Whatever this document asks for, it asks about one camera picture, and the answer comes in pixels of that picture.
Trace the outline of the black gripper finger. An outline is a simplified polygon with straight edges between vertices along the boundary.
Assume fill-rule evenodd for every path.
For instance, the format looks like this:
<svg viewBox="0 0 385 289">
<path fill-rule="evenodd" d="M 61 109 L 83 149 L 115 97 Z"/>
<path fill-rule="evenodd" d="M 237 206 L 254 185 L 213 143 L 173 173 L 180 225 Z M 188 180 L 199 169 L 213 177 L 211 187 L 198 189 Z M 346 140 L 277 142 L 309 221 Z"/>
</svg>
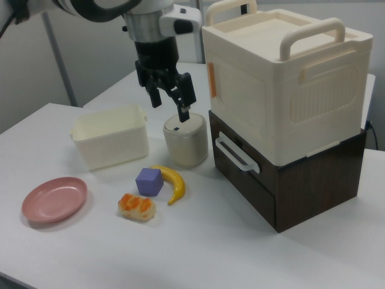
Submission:
<svg viewBox="0 0 385 289">
<path fill-rule="evenodd" d="M 180 122 L 189 119 L 190 106 L 196 102 L 196 94 L 189 73 L 173 71 L 168 76 L 166 93 L 177 106 Z"/>
<path fill-rule="evenodd" d="M 139 85 L 146 89 L 147 94 L 150 96 L 152 107 L 159 107 L 162 104 L 162 101 L 156 83 L 156 74 L 152 70 L 144 68 L 139 60 L 135 62 L 135 67 Z"/>
</svg>

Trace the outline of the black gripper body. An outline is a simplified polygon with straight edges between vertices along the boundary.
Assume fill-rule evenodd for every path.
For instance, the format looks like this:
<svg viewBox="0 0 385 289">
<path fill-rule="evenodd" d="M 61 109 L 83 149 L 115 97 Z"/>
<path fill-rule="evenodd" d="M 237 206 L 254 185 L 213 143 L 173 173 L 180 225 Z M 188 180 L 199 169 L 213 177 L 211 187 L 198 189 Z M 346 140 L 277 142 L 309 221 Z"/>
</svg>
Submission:
<svg viewBox="0 0 385 289">
<path fill-rule="evenodd" d="M 175 37 L 166 37 L 157 42 L 135 42 L 138 60 L 137 71 L 143 69 L 176 71 L 179 59 Z"/>
</svg>

